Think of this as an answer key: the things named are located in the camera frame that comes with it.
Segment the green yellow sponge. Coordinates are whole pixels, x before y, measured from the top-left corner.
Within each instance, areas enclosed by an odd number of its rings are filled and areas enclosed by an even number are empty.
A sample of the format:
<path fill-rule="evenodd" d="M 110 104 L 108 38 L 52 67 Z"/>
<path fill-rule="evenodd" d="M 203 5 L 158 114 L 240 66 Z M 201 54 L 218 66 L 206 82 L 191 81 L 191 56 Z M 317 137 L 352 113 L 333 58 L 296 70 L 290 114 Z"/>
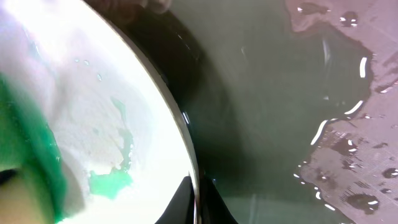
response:
<path fill-rule="evenodd" d="M 47 121 L 22 87 L 1 75 L 1 223 L 57 223 L 67 182 Z"/>

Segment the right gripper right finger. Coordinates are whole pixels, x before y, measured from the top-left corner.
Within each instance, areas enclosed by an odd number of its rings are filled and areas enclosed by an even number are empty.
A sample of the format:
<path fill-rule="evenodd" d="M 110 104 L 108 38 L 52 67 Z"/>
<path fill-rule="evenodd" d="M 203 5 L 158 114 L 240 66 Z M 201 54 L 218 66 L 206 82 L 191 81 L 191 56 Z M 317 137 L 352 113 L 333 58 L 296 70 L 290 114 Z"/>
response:
<path fill-rule="evenodd" d="M 238 224 L 207 177 L 200 179 L 200 206 L 202 224 Z"/>

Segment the white plate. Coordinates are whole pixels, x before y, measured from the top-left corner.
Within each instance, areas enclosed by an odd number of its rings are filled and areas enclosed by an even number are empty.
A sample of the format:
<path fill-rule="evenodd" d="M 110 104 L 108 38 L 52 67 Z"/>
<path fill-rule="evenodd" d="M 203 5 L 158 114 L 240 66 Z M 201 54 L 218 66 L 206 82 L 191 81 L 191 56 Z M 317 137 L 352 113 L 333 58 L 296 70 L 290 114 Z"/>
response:
<path fill-rule="evenodd" d="M 190 176 L 185 117 L 133 41 L 100 15 L 148 1 L 2 1 L 1 75 L 53 132 L 67 182 L 57 223 L 156 223 Z"/>

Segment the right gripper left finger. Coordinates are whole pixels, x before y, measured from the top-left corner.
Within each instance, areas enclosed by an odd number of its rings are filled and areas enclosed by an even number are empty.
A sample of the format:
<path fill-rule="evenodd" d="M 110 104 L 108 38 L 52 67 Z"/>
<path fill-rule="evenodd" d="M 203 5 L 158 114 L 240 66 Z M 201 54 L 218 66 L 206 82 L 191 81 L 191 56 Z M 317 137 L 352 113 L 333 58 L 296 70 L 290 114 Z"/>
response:
<path fill-rule="evenodd" d="M 195 195 L 190 176 L 182 179 L 177 191 L 155 224 L 194 224 Z"/>

